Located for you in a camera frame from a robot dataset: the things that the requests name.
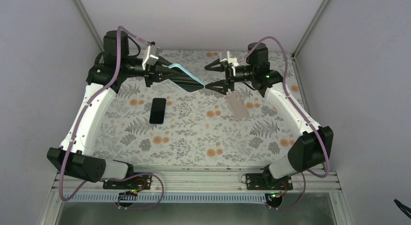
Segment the cream white phone case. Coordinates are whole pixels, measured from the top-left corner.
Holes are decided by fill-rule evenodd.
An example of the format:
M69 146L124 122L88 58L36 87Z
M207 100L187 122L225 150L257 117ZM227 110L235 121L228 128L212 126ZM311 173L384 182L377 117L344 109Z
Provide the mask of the cream white phone case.
M248 109L238 92L228 94L225 98L236 119L243 119L249 116Z

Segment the black phone with blue edge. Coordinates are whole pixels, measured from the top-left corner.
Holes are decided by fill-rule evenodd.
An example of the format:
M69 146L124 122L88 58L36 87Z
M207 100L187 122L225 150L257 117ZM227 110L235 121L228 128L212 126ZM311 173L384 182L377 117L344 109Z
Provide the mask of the black phone with blue edge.
M160 125L164 123L165 108L167 100L165 98L154 98L150 111L149 123Z

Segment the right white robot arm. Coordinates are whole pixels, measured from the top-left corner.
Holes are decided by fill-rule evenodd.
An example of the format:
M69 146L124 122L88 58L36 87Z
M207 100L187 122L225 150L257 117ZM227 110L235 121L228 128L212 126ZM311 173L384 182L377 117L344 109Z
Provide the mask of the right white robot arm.
M329 174L332 129L320 125L297 102L286 85L286 75L270 68L269 50L264 43L249 44L245 61L245 65L240 65L240 60L229 51L222 51L217 60L205 66L205 70L223 72L225 78L205 87L225 95L234 90L236 82L250 81L252 88L284 116L298 136L285 157L264 167L263 185L274 190L281 184L281 178L309 171L321 163L326 164L326 170L318 177L325 178Z

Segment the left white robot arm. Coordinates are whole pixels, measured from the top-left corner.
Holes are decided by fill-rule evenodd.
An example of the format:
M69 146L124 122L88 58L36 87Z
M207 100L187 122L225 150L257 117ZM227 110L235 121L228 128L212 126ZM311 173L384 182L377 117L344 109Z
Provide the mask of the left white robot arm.
M89 70L75 121L60 146L47 152L47 159L60 172L60 183L65 176L93 183L115 179L120 187L130 188L135 182L131 164L93 157L97 130L107 109L129 78L142 77L148 87L164 80L184 86L190 80L185 68L160 56L154 42L146 42L145 51L135 55L129 53L130 42L139 46L143 40L123 27L107 32L103 38L103 51Z

